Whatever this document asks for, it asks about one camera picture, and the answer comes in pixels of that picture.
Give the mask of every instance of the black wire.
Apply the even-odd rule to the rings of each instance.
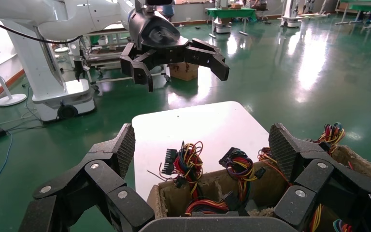
[[[41,128],[45,128],[45,127],[43,127],[43,126],[36,126],[36,127],[19,127],[19,128],[14,128],[14,129],[6,130],[6,132],[14,131],[14,130],[22,130],[22,129],[30,130],[30,129],[41,129]]]
[[[11,127],[11,128],[9,128],[9,129],[7,129],[6,131],[11,131],[12,129],[17,128],[17,127],[19,127],[19,126],[22,126],[22,125],[25,124],[25,123],[33,122],[33,121],[40,121],[40,120],[37,120],[37,119],[31,119],[31,120],[23,121],[23,122],[19,123],[18,125],[16,125],[16,126],[14,126],[14,127]]]
[[[28,107],[28,101],[29,101],[29,91],[30,91],[30,85],[29,85],[29,87],[28,87],[28,96],[26,96],[26,103],[25,103],[25,106],[26,106],[26,108],[29,110],[29,112],[31,113],[31,114],[33,114],[33,116],[35,116],[35,118],[37,119],[37,120],[39,120],[40,122],[42,122],[42,119],[40,119],[40,118],[38,118],[30,109],[29,109],[29,107]]]
[[[17,34],[17,35],[20,35],[20,36],[26,37],[26,38],[28,38],[28,39],[35,40],[35,41],[39,41],[39,42],[42,42],[42,43],[48,43],[48,44],[49,44],[49,43],[50,43],[50,44],[69,44],[69,43],[71,43],[71,42],[75,42],[76,40],[79,40],[80,38],[83,37],[83,35],[81,35],[81,36],[78,36],[78,37],[76,37],[76,38],[74,38],[74,39],[72,39],[72,40],[70,40],[70,41],[66,41],[66,42],[58,42],[58,41],[41,40],[41,39],[38,39],[38,38],[35,38],[35,37],[32,37],[32,36],[28,36],[28,35],[26,35],[26,34],[23,34],[23,33],[19,32],[19,31],[16,31],[16,30],[10,29],[10,28],[8,28],[8,27],[5,27],[5,26],[3,26],[3,25],[1,25],[1,24],[0,24],[0,28],[5,29],[5,30],[7,30],[7,31],[10,31],[10,32],[12,32],[12,33],[15,33],[15,34]]]

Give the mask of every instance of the person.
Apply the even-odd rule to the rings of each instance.
[[[171,22],[171,18],[174,16],[174,3],[175,1],[173,0],[172,4],[170,5],[164,5],[163,6],[163,11],[161,14],[168,19]]]
[[[267,9],[267,0],[255,0],[254,5],[251,7],[257,11],[264,11]]]

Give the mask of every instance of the white table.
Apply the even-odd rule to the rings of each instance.
[[[256,162],[258,151],[268,146],[268,132],[233,101],[139,115],[132,124],[136,135],[136,192],[145,200],[152,186],[162,182],[147,170],[158,175],[166,149],[180,149],[183,140],[203,142],[204,173],[223,169],[218,161],[231,147],[243,150]]]

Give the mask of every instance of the green epoxy floor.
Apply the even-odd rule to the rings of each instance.
[[[156,78],[153,93],[130,80],[104,83],[101,96],[95,94],[96,112],[45,129],[15,132],[0,177],[0,232],[17,231],[38,185],[76,165],[94,143],[114,138],[124,123],[140,114],[237,101],[265,129],[282,122],[299,138],[317,138],[325,123],[341,122],[346,130],[341,144],[371,161],[371,31],[360,32],[361,25],[334,25],[338,21],[339,16],[304,21],[301,29],[287,31],[282,31],[279,21],[249,24],[249,37],[240,35],[242,25],[235,24],[231,36],[218,36],[214,43],[231,67],[226,82],[202,69],[199,79],[190,82],[173,79],[167,84]],[[200,30],[180,29],[186,38],[212,41],[209,31],[207,25]],[[20,81],[12,93],[26,93],[20,86],[26,82]],[[25,112],[23,104],[0,108],[0,122]],[[0,139],[0,167],[9,142],[9,136]],[[126,181],[134,187],[132,166]],[[92,208],[71,231],[113,230]]]

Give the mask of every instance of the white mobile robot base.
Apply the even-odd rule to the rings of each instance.
[[[282,17],[281,26],[288,27],[288,28],[299,28],[302,24],[302,21],[298,18],[288,18]]]

